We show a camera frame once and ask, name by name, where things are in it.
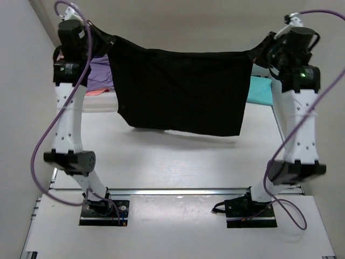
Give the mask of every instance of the black bracket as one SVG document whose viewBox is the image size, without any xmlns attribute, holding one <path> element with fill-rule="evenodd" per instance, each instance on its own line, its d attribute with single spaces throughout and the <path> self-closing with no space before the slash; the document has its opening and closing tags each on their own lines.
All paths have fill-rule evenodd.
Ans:
<svg viewBox="0 0 345 259">
<path fill-rule="evenodd" d="M 276 228 L 277 222 L 270 202 L 254 202 L 250 188 L 244 196 L 225 200 L 212 209 L 213 213 L 225 213 L 227 228 Z"/>
<path fill-rule="evenodd" d="M 128 225 L 129 200 L 112 200 L 120 212 L 120 225 L 114 210 L 104 213 L 97 212 L 91 204 L 83 204 L 81 208 L 80 226 L 112 226 L 126 227 Z"/>
<path fill-rule="evenodd" d="M 96 155 L 93 151 L 59 154 L 53 149 L 51 152 L 45 152 L 43 159 L 53 167 L 65 171 L 68 175 L 82 174 L 88 176 L 95 168 L 96 163 Z"/>
<path fill-rule="evenodd" d="M 288 25 L 290 22 L 291 22 L 291 17 L 290 17 L 290 15 L 284 16 L 284 23 Z"/>
<path fill-rule="evenodd" d="M 274 185 L 296 185 L 326 173 L 326 165 L 315 161 L 314 164 L 302 164 L 300 160 L 295 163 L 283 160 L 273 161 L 268 172 L 268 179 Z"/>
</svg>

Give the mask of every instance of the black mounting plate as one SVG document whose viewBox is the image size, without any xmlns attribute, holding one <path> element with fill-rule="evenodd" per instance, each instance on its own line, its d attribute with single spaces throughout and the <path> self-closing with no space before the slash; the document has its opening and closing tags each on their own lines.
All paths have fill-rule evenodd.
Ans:
<svg viewBox="0 0 345 259">
<path fill-rule="evenodd" d="M 248 197 L 242 196 L 232 200 L 225 200 L 225 215 L 227 228 L 276 228 L 273 206 L 251 206 L 248 209 Z M 249 220 L 231 221 L 230 219 L 246 218 L 259 213 Z"/>
<path fill-rule="evenodd" d="M 113 226 L 113 227 L 126 227 L 128 225 L 128 214 L 129 214 L 129 200 L 112 200 L 119 209 L 120 212 L 120 225 L 116 212 L 110 212 L 107 216 L 102 216 L 96 211 L 91 209 L 88 204 L 83 204 L 80 213 L 80 226 Z M 121 217 L 121 207 L 126 206 L 126 209 L 123 210 L 123 217 L 125 220 L 122 220 Z"/>
</svg>

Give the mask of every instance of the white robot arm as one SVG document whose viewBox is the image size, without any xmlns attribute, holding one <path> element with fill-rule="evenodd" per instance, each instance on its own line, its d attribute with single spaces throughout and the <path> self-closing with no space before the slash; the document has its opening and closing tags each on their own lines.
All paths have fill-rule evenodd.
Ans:
<svg viewBox="0 0 345 259">
<path fill-rule="evenodd" d="M 101 31 L 93 27 L 91 22 L 86 26 L 90 27 L 93 36 L 92 57 L 104 56 L 113 42 L 109 36 L 104 36 Z M 55 82 L 57 112 L 59 113 L 63 109 L 66 99 L 74 90 L 87 60 L 88 44 L 85 27 L 80 22 L 80 17 L 70 7 L 67 8 L 63 21 L 59 24 L 58 35 L 61 46 L 57 48 L 56 52 L 62 51 L 63 58 L 54 60 L 53 81 Z M 108 188 L 101 183 L 96 174 L 94 169 L 95 153 L 84 151 L 81 143 L 82 104 L 87 90 L 87 76 L 90 71 L 89 68 L 85 79 L 57 121 L 52 150 L 44 153 L 44 161 L 74 178 L 84 192 L 84 196 L 87 196 L 87 210 L 95 211 L 98 215 L 104 216 L 110 215 L 114 205 L 117 207 L 117 204 L 109 200 Z M 128 206 L 123 210 L 125 213 L 128 212 Z M 89 218 L 82 221 L 81 217 L 80 224 L 92 224 L 93 221 Z M 114 225 L 113 220 L 109 222 L 111 226 Z"/>
<path fill-rule="evenodd" d="M 272 85 L 281 84 L 281 92 L 273 92 L 280 96 L 274 99 L 282 101 L 286 135 L 290 135 L 318 97 L 320 70 L 308 62 L 312 56 L 310 51 L 320 36 L 312 29 L 304 28 L 295 13 L 286 16 L 285 22 L 287 26 L 278 33 L 270 32 L 252 50 L 250 57 L 257 65 L 269 69 Z M 215 205 L 214 213 L 226 213 L 228 228 L 276 227 L 270 206 L 272 197 L 326 172 L 326 165 L 319 164 L 316 151 L 315 117 L 313 111 L 287 142 L 283 160 L 268 162 L 267 177 L 249 187 L 244 196 Z M 225 205 L 225 211 L 217 209 L 220 205 Z"/>
</svg>

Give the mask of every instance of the white surface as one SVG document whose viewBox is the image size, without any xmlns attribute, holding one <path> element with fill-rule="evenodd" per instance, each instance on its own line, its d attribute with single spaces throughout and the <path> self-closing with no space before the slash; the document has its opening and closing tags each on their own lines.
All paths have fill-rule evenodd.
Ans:
<svg viewBox="0 0 345 259">
<path fill-rule="evenodd" d="M 40 192 L 30 176 L 33 148 L 56 114 L 53 44 L 28 1 L 0 1 L 0 258 L 18 259 Z M 43 143 L 36 172 L 44 186 L 52 170 Z"/>
<path fill-rule="evenodd" d="M 246 104 L 238 137 L 133 129 L 117 113 L 83 113 L 84 150 L 109 188 L 246 188 L 281 144 L 270 106 Z M 79 188 L 63 172 L 55 188 Z"/>
<path fill-rule="evenodd" d="M 80 193 L 64 193 L 60 197 L 82 200 Z M 80 208 L 43 197 L 27 251 L 37 251 L 37 259 L 321 259 L 334 255 L 314 198 L 283 197 L 305 213 L 306 232 L 295 227 L 279 206 L 274 206 L 278 228 L 227 229 L 224 214 L 210 213 L 223 196 L 132 196 L 125 228 L 79 226 Z"/>
<path fill-rule="evenodd" d="M 98 96 L 85 96 L 82 112 L 117 112 L 119 108 L 115 92 L 104 92 Z"/>
</svg>

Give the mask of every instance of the white tabletop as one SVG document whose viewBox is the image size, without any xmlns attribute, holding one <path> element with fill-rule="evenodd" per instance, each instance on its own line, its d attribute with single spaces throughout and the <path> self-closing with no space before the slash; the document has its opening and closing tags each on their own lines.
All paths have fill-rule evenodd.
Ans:
<svg viewBox="0 0 345 259">
<path fill-rule="evenodd" d="M 83 113 L 81 129 L 109 188 L 246 188 L 281 144 L 272 108 L 249 103 L 238 137 L 133 129 L 117 113 Z M 79 186 L 59 172 L 54 188 Z"/>
<path fill-rule="evenodd" d="M 59 191 L 74 202 L 81 193 Z M 295 202 L 308 222 L 299 230 L 274 206 L 277 228 L 227 229 L 224 214 L 212 214 L 223 196 L 132 196 L 127 227 L 79 226 L 80 208 L 43 196 L 26 251 L 37 259 L 321 259 L 334 256 L 312 196 L 283 196 Z M 292 214 L 301 218 L 291 207 Z"/>
</svg>

